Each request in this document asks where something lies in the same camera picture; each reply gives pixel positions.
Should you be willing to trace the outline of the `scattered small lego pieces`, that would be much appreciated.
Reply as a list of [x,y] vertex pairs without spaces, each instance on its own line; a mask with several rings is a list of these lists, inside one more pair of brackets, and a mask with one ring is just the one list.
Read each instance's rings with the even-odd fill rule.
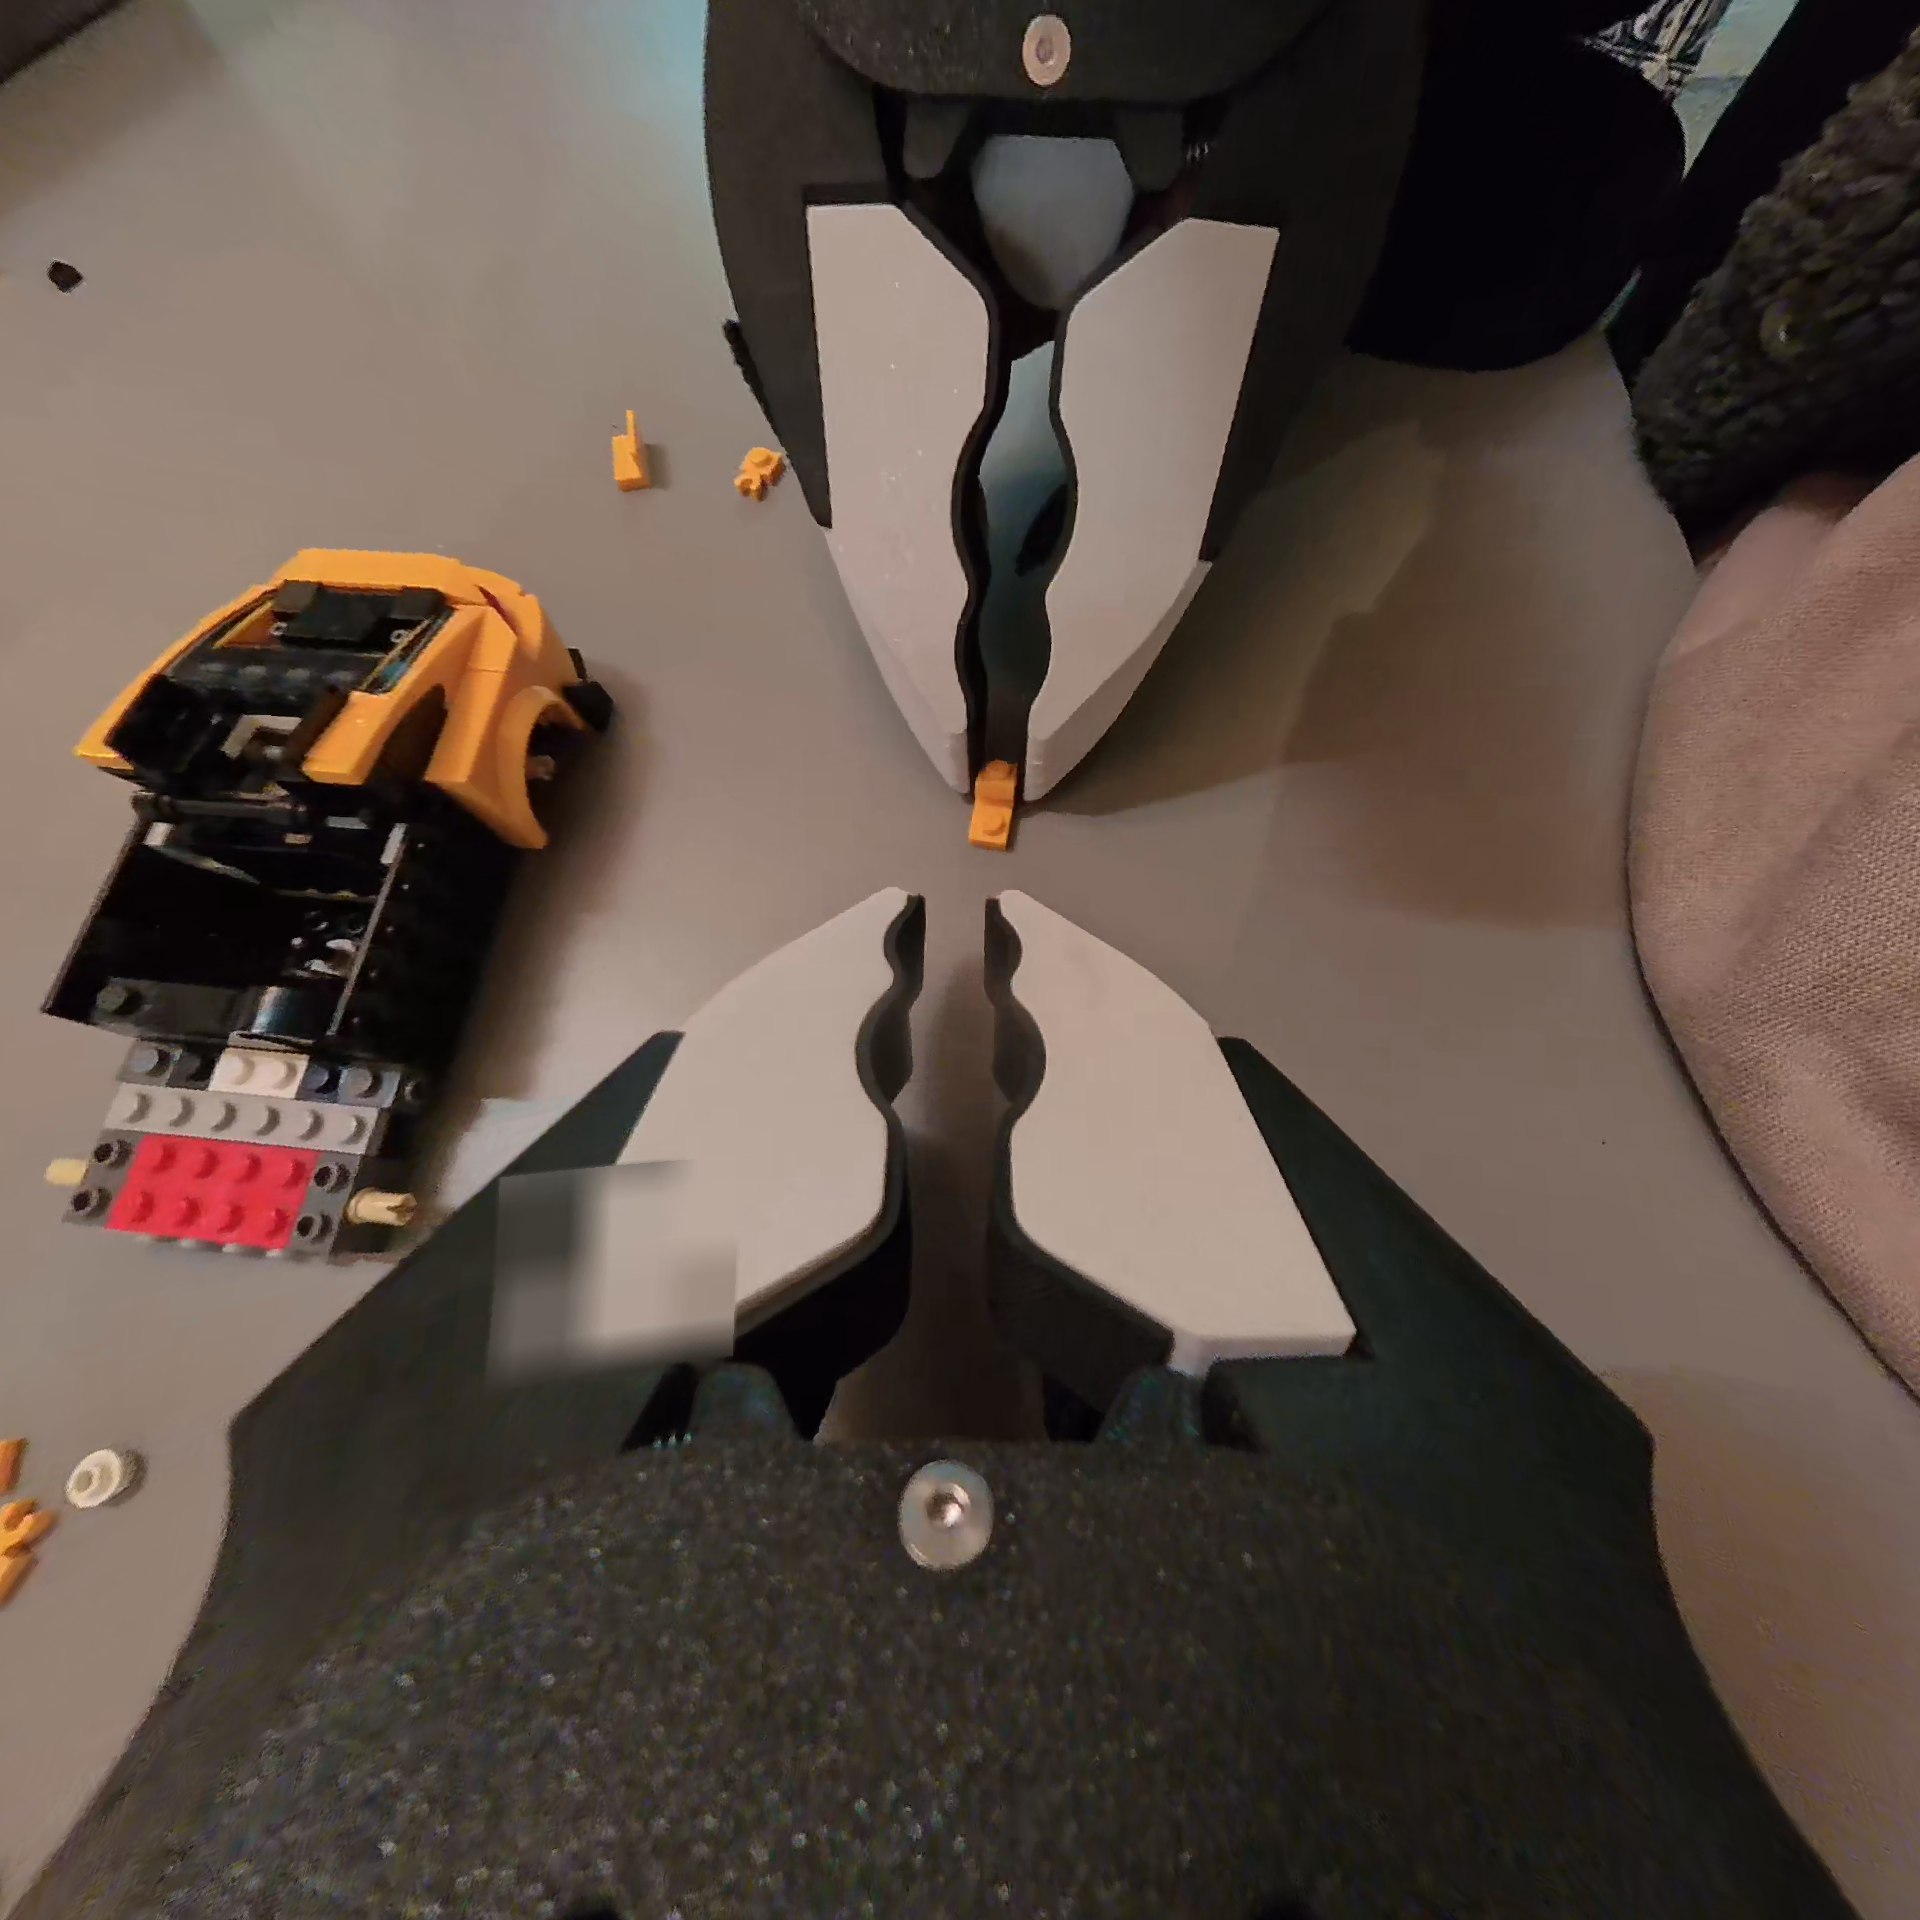
[[27,1441],[3,1443],[3,1607],[31,1577],[42,1547],[62,1514],[85,1514],[129,1500],[143,1478],[143,1459],[131,1449],[103,1447],[86,1451],[65,1478],[53,1505],[19,1491]]

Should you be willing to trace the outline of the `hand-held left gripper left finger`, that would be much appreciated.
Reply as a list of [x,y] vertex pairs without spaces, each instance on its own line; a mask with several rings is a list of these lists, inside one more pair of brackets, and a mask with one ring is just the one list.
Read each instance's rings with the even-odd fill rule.
[[882,887],[761,959],[685,1024],[620,1155],[677,1172],[706,1347],[767,1375],[805,1439],[905,1321],[924,946],[924,899]]

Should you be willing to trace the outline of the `orange lego car model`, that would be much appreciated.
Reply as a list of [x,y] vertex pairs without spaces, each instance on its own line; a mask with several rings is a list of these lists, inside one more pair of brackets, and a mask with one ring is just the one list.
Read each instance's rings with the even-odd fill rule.
[[529,591],[393,552],[299,552],[126,684],[76,758],[132,826],[42,1006],[126,1044],[65,1223],[386,1255],[538,792],[613,713]]

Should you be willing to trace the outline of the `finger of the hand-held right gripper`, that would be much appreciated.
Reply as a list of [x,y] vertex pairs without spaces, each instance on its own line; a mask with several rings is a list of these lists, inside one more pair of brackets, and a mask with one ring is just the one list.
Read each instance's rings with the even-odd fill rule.
[[1209,575],[1213,492],[1278,243],[1271,226],[1177,222],[1066,318],[1051,414],[1071,513],[1027,715],[1029,801],[1109,734]]
[[957,487],[990,412],[990,303],[901,204],[807,208],[829,521],[854,624],[901,719],[972,788],[965,635],[973,586]]

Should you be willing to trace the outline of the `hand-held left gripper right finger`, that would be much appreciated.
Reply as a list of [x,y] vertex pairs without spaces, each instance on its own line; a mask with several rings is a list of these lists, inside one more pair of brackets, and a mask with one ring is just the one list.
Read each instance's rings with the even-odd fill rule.
[[983,934],[990,1296],[1050,1432],[1091,1435],[1146,1370],[1347,1359],[1353,1315],[1209,1023],[1030,895]]

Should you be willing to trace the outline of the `black fleece jacket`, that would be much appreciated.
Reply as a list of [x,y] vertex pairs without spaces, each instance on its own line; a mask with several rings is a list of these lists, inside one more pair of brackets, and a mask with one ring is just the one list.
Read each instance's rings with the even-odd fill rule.
[[1916,4],[1799,4],[1627,313],[1642,465],[1692,537],[1914,458],[1916,208]]

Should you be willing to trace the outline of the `person's right forearm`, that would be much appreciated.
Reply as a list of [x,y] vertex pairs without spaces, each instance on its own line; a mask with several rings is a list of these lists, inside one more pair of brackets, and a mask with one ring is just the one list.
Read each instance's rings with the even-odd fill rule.
[[1435,2],[1419,110],[1347,350],[1522,368],[1588,332],[1685,176],[1669,99],[1601,36],[1629,2]]

